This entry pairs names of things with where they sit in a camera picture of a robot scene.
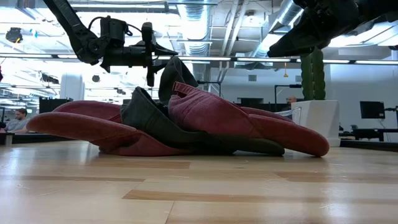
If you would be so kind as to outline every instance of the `cactus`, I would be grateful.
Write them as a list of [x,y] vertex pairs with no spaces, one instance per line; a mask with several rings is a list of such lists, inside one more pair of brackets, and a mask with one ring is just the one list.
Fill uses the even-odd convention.
[[301,57],[301,77],[303,86],[303,95],[305,100],[313,100],[313,77],[311,56]]
[[312,59],[312,75],[314,81],[313,95],[315,100],[325,100],[325,72],[323,64],[323,52],[322,50],[315,47],[315,50],[311,54]]
[[325,72],[323,71],[323,52],[315,47],[310,55],[300,59],[304,99],[324,100],[326,98],[326,84]]

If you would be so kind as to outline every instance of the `potted plant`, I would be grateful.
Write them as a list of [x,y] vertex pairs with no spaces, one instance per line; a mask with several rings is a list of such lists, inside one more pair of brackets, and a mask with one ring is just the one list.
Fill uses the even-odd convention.
[[292,104],[292,108],[301,109],[295,122],[326,137],[331,147],[338,147],[340,109],[337,100],[326,100],[322,50],[315,48],[310,55],[301,57],[301,69],[305,101]]

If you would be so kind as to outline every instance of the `camera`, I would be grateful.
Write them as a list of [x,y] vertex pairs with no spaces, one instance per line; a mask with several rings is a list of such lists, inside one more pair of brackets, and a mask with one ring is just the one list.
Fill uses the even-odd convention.
[[22,38],[21,28],[12,27],[9,31],[7,31],[6,39],[15,44],[22,42],[24,39]]

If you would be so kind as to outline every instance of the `computer monitor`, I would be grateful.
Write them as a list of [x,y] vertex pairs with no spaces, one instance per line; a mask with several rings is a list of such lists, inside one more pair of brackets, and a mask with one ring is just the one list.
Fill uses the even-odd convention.
[[385,119],[383,102],[361,101],[362,119]]

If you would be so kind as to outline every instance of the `black screen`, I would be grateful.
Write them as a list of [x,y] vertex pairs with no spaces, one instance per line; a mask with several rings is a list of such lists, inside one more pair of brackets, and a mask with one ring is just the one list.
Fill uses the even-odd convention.
[[64,103],[71,102],[67,99],[39,99],[39,113],[52,112],[55,108],[63,105]]
[[385,119],[384,103],[361,101],[361,116],[362,119]]

